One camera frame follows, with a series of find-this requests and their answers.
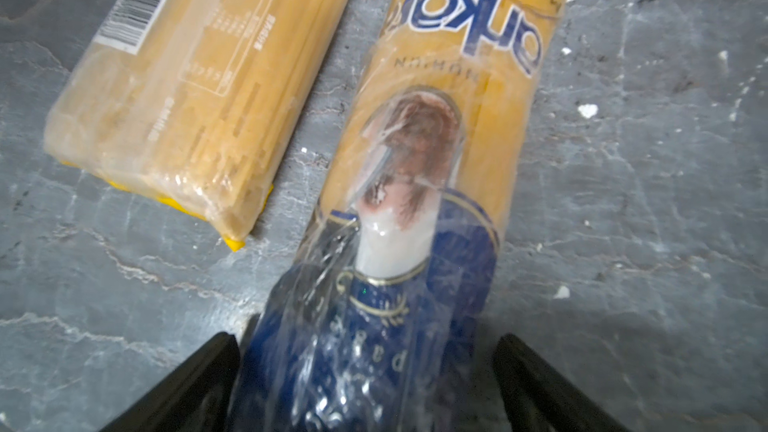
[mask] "yellow package corner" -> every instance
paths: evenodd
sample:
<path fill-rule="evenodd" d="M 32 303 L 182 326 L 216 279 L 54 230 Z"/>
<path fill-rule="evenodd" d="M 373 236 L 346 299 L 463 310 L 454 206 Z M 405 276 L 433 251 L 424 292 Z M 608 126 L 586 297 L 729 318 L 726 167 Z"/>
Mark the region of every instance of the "yellow package corner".
<path fill-rule="evenodd" d="M 64 163 L 66 166 L 72 166 L 76 167 L 74 164 Z M 112 187 L 115 187 L 117 190 L 121 190 L 123 192 L 129 192 L 133 193 L 128 187 L 121 186 L 120 184 L 116 182 L 112 182 L 111 180 L 107 180 L 106 178 L 103 179 L 107 184 L 109 184 Z M 264 213 L 264 209 L 266 208 L 266 201 L 269 200 L 270 196 L 272 195 L 272 191 L 274 190 L 274 184 L 270 186 L 270 191 L 266 193 L 266 198 L 264 198 L 264 205 L 261 207 L 261 213 Z M 195 218 L 198 218 L 200 220 L 206 221 L 205 217 L 201 216 L 200 214 L 196 214 L 194 212 L 188 211 L 186 208 L 182 207 L 181 204 L 176 202 L 170 197 L 156 197 L 155 200 L 157 200 L 161 204 L 165 204 L 166 206 L 173 207 L 176 210 L 183 212 L 187 214 L 188 216 L 192 216 Z M 243 247 L 245 247 L 245 241 L 237 240 L 235 238 L 229 238 L 227 236 L 222 235 L 221 238 L 224 240 L 224 243 L 229 246 L 230 249 L 232 249 L 232 252 L 237 252 Z"/>

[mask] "brand logo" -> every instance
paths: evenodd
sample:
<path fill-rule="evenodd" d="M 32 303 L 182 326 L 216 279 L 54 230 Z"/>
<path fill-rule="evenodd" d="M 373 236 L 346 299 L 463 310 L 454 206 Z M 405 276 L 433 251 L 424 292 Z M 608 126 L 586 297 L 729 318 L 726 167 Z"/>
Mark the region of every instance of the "brand logo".
<path fill-rule="evenodd" d="M 481 43 L 513 55 L 527 76 L 542 62 L 542 37 L 536 26 L 515 5 L 507 10 L 504 0 L 406 0 L 400 15 L 401 25 L 408 23 L 418 32 L 464 31 L 462 53 L 475 56 Z M 494 28 L 496 16 L 506 14 L 501 27 Z"/>

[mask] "blue package section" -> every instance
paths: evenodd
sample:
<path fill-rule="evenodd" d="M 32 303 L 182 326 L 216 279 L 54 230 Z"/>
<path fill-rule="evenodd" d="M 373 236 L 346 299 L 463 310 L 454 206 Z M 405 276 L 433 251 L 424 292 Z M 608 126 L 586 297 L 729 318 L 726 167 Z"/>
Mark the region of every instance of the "blue package section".
<path fill-rule="evenodd" d="M 356 216 L 316 213 L 307 235 L 245 352 L 229 430 L 451 430 L 498 253 L 483 210 L 444 192 L 432 255 L 389 280 L 354 270 Z"/>

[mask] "pasta package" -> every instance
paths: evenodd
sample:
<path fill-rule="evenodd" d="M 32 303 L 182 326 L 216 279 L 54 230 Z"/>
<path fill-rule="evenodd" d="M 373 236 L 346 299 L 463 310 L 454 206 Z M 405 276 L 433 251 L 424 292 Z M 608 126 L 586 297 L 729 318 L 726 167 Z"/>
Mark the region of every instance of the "pasta package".
<path fill-rule="evenodd" d="M 45 149 L 241 247 L 346 2 L 118 0 L 48 115 Z"/>
<path fill-rule="evenodd" d="M 392 0 L 230 430 L 453 430 L 566 0 Z"/>

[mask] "white barcode label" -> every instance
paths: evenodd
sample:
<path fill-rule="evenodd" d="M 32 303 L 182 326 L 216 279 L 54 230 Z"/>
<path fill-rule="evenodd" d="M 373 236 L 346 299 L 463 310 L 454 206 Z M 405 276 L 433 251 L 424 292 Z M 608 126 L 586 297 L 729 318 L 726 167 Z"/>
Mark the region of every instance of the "white barcode label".
<path fill-rule="evenodd" d="M 136 55 L 166 0 L 118 0 L 94 42 Z"/>

